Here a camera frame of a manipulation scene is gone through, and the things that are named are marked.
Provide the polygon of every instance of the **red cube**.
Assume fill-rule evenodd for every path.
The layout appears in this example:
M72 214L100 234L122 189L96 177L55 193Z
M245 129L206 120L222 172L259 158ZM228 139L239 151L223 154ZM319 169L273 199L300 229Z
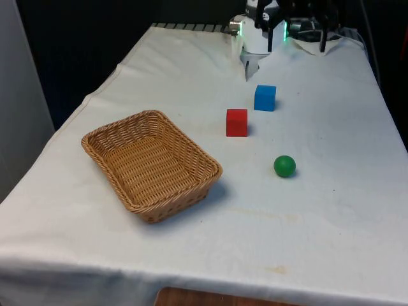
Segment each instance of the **red cube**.
M248 111L227 110L227 137L248 135Z

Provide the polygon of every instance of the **black cable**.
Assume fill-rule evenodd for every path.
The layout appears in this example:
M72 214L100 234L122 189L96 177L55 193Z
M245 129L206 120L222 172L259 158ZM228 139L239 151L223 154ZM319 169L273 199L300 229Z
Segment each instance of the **black cable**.
M361 9L363 11L365 24L367 26L367 32L368 32L368 38L370 40L372 56L374 58L374 66L375 66L375 72L376 72L376 75L377 75L377 83L378 83L378 86L381 88L380 69L379 69L379 65L378 65L378 61L377 61L377 53L375 52L374 40L372 38L372 32L371 32L371 27L370 27L370 21L368 20L368 15L367 15L367 12L365 10L365 5L364 5L363 0L360 0L360 5L361 5Z

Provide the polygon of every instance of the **black background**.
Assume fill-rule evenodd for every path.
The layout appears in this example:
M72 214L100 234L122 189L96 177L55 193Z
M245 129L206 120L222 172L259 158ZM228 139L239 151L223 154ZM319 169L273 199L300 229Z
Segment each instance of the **black background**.
M346 25L367 36L357 0L346 1ZM400 51L408 1L365 0L381 73L381 90L408 147L407 55ZM246 0L18 0L22 21L56 128L95 91L153 22L226 24ZM370 62L372 53L369 50Z

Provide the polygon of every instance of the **gray wall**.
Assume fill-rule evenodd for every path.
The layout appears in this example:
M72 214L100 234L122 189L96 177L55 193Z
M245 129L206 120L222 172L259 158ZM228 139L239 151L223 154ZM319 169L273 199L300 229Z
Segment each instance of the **gray wall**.
M0 1L0 202L54 132L14 0Z

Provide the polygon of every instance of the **basket rim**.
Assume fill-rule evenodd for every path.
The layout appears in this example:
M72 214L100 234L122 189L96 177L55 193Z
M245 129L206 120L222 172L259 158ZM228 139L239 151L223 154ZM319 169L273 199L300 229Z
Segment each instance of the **basket rim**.
M149 114L154 114L157 115L161 120L166 121L172 130L174 132L178 132L181 134L181 136L185 137L187 141L194 147L195 150L197 150L201 155L203 155L210 163L213 164L214 166L214 172L211 173L211 175L204 177L201 180L196 181L193 185L186 186L183 189L179 189L175 191L174 193L171 193L170 195L160 198L156 200L153 203L150 203L148 205L142 205L140 203L134 203L130 196L128 195L127 192L122 188L122 185L119 183L118 178L114 174L113 170L109 167L108 163L105 162L104 158L100 156L94 149L94 147L89 143L90 138L92 138L94 135L98 135L100 133L103 133L109 129L115 128L119 124L123 124L124 122L127 121L132 121L132 120L137 120L142 116L149 115ZM207 186L212 185L215 181L219 179L219 177L222 174L222 167L221 165L208 153L206 153L197 143L195 143L193 140L190 139L181 129L179 129L163 112L159 110L144 110L140 113L136 113L134 115L130 115L126 118L123 118L121 120L117 120L115 122L105 124L104 126L101 126L94 131L91 131L90 133L87 133L84 137L81 139L81 145L84 148L85 152L91 157L92 160L94 160L98 166L102 169L104 174L108 177L109 183L112 185L113 189L117 193L118 197L120 200L123 202L124 206L131 212L134 213L144 213L144 212L150 212L151 210L154 210L155 208L163 207L167 203L169 203L172 199L177 198L180 194L189 194L192 193L198 189L205 188Z

